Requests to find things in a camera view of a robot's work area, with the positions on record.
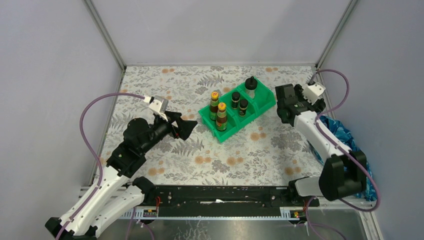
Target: floral tablecloth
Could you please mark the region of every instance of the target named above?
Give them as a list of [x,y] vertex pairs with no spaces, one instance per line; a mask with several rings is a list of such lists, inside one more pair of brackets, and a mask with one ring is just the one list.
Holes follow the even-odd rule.
[[[287,185],[304,176],[319,176],[321,164],[306,138],[282,124],[277,106],[219,143],[198,111],[207,106],[211,92],[225,94],[256,76],[275,94],[275,86],[306,84],[310,66],[129,66],[120,91],[169,100],[168,111],[181,112],[198,125],[186,141],[164,138],[146,155],[133,176],[146,176],[157,185]],[[101,152],[103,164],[123,140],[134,118],[153,122],[148,105],[138,98],[119,96]]]

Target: sauce bottle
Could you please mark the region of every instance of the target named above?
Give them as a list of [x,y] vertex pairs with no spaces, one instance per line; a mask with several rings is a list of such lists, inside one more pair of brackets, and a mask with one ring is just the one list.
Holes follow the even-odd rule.
[[227,106],[223,102],[220,102],[218,105],[218,112],[216,113],[216,129],[219,131],[225,131],[227,129]]
[[214,91],[214,92],[212,92],[212,94],[210,94],[210,104],[209,104],[210,114],[209,114],[209,117],[213,121],[215,121],[217,119],[218,104],[220,104],[220,102],[218,101],[219,97],[220,97],[220,94],[216,91]]

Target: green plastic organizer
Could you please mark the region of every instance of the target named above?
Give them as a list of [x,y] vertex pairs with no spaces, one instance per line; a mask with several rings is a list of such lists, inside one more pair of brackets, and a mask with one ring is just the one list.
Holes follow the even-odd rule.
[[[263,85],[256,77],[255,79],[257,80],[257,87],[254,99],[245,92],[244,82],[219,98],[219,102],[225,103],[227,106],[226,112],[228,120],[225,131],[217,130],[215,121],[210,119],[209,105],[199,111],[202,123],[211,130],[212,135],[214,135],[220,143],[227,140],[233,134],[237,133],[237,131],[244,128],[247,124],[255,120],[276,104],[273,92]],[[238,109],[231,108],[231,95],[235,91],[240,93],[240,100],[246,99],[249,102],[246,115],[244,117],[239,116]]]

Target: small brown bottle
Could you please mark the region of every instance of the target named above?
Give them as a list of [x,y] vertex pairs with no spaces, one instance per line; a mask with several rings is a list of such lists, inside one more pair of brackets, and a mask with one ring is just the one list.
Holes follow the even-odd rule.
[[248,109],[249,102],[246,99],[240,100],[238,115],[240,117],[246,116],[246,110]]
[[239,108],[239,100],[240,100],[240,93],[238,91],[235,91],[231,95],[231,108],[232,109],[238,109]]
[[218,101],[219,97],[220,97],[220,94],[216,91],[214,91],[214,92],[212,92],[212,94],[210,94],[210,104],[209,104],[210,114],[209,114],[209,117],[213,121],[215,121],[217,119],[218,104],[220,104],[220,102]]
[[218,105],[218,112],[216,113],[216,129],[219,131],[225,131],[227,129],[227,106],[223,102],[220,102]]

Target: bottle label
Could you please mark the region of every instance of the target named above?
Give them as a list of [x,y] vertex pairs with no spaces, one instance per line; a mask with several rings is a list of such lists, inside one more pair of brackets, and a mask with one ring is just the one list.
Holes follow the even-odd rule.
[[210,100],[210,105],[213,107],[218,106],[218,104],[220,104],[220,102],[218,100],[214,101],[214,100]]
[[239,107],[239,101],[232,101],[231,107],[232,107],[232,109],[237,109]]
[[225,116],[227,115],[227,111],[225,111],[225,112],[218,111],[216,113],[216,115],[220,118],[225,118]]
[[216,122],[216,129],[218,129],[219,131],[226,130],[227,129],[227,122],[224,122],[224,123]]
[[238,115],[240,115],[240,117],[244,117],[246,115],[246,109],[238,111]]
[[217,113],[216,112],[210,112],[209,117],[210,117],[210,119],[215,121],[217,119]]

